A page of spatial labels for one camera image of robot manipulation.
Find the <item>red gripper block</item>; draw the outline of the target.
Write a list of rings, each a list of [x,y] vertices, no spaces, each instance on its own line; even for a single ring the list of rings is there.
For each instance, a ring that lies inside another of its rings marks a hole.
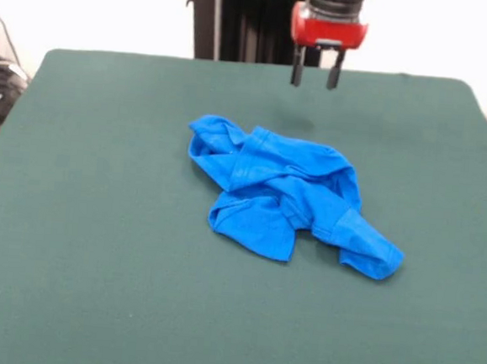
[[[305,47],[328,46],[340,50],[330,68],[326,87],[336,89],[346,57],[345,50],[355,50],[362,45],[368,32],[367,24],[336,22],[317,18],[304,1],[296,2],[291,13],[291,38],[294,46],[291,85],[299,85],[303,75]]]

